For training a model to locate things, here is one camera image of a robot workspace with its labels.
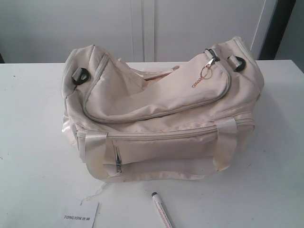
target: paper tag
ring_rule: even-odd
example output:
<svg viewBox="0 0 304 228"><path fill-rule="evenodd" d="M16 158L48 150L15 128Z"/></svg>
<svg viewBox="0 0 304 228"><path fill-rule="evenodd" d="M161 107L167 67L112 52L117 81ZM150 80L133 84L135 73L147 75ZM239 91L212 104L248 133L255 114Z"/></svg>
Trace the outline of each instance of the paper tag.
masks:
<svg viewBox="0 0 304 228"><path fill-rule="evenodd" d="M68 204L57 222L52 227L61 228L92 228L98 202L74 200Z"/></svg>

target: bag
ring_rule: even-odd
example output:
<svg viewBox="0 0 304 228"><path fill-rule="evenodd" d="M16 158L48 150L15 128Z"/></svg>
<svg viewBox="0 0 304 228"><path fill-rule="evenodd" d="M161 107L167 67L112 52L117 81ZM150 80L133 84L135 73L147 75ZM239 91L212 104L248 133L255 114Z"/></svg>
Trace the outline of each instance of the bag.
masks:
<svg viewBox="0 0 304 228"><path fill-rule="evenodd" d="M91 45L65 64L63 132L97 179L201 179L244 148L263 86L239 37L149 72Z"/></svg>

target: marker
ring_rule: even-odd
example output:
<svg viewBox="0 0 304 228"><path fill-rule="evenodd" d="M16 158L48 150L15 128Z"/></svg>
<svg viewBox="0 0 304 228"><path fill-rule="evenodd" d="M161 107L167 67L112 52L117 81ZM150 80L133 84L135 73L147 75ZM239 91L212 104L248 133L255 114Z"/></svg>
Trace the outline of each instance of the marker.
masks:
<svg viewBox="0 0 304 228"><path fill-rule="evenodd" d="M174 228L171 221L169 220L168 213L165 209L165 206L160 198L160 196L157 194L157 192L152 193L152 199L155 203L155 206L158 210L159 215L161 216L162 221L165 224L166 228Z"/></svg>

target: white table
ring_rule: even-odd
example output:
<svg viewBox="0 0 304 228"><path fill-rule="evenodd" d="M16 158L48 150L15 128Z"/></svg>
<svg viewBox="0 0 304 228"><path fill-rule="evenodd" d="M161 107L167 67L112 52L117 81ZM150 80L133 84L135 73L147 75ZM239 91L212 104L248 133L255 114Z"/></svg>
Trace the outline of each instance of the white table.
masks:
<svg viewBox="0 0 304 228"><path fill-rule="evenodd" d="M201 181L110 184L92 199L100 202L95 228L161 227L154 191L177 228L304 226L304 74L290 60L258 64L265 87L256 130L232 167ZM63 66L0 65L0 227L47 228L67 200L101 184L61 133Z"/></svg>

